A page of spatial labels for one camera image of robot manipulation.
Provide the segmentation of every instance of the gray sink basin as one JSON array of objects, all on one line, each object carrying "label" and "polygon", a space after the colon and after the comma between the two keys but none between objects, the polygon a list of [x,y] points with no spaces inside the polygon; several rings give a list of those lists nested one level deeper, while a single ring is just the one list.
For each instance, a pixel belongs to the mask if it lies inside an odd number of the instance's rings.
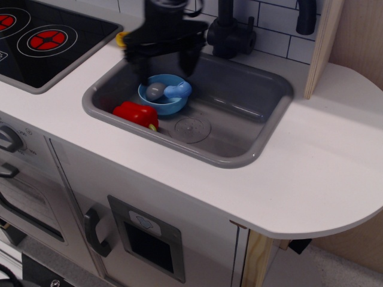
[{"label": "gray sink basin", "polygon": [[[184,78],[174,54],[152,58],[151,72]],[[158,132],[112,114],[124,101],[140,103],[137,76],[125,60],[85,92],[83,108],[92,117],[191,157],[236,168],[261,154],[293,98],[284,78],[207,54],[185,79],[193,93],[181,111],[159,116]]]}]

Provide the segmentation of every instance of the cabinet handle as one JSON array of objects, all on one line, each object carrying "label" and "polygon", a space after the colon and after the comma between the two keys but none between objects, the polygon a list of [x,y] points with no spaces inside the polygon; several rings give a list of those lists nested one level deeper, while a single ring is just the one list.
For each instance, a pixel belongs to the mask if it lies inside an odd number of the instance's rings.
[{"label": "cabinet handle", "polygon": [[19,170],[9,163],[0,166],[0,178],[14,178],[18,173]]},{"label": "cabinet handle", "polygon": [[89,245],[95,252],[97,252],[102,257],[107,257],[111,252],[111,248],[106,240],[100,243],[97,238],[96,226],[99,221],[100,217],[98,217],[97,211],[95,211],[93,208],[89,209],[88,212],[84,215],[85,236]]}]

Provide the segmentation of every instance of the blue bowl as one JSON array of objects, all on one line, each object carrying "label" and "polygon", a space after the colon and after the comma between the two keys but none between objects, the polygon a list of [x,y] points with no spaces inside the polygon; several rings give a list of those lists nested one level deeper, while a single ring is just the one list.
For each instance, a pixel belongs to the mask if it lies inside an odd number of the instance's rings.
[{"label": "blue bowl", "polygon": [[[152,83],[162,83],[166,86],[177,86],[180,82],[183,82],[183,81],[184,79],[182,79],[179,76],[161,74],[161,75],[155,75],[150,77],[148,79],[148,86],[150,86]],[[139,99],[141,100],[141,103],[143,105],[152,106],[154,109],[156,109],[159,115],[175,114],[186,105],[187,97],[167,98],[166,96],[162,96],[159,99],[153,102],[150,102],[146,99],[146,89],[148,88],[148,86],[144,86],[142,84],[139,85],[138,87]]]}]

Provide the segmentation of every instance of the red bell pepper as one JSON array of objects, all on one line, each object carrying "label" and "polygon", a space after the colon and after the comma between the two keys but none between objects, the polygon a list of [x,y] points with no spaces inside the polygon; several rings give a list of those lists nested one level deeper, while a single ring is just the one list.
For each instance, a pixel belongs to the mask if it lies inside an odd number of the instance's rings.
[{"label": "red bell pepper", "polygon": [[157,131],[159,126],[157,111],[151,106],[123,102],[114,108],[113,114],[151,130]]}]

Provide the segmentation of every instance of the stovetop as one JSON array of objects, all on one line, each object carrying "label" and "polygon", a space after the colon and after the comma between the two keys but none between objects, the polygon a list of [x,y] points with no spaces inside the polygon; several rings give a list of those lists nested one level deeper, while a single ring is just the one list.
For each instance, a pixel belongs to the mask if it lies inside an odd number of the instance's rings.
[{"label": "stovetop", "polygon": [[0,81],[40,94],[122,27],[32,0],[0,1]]}]

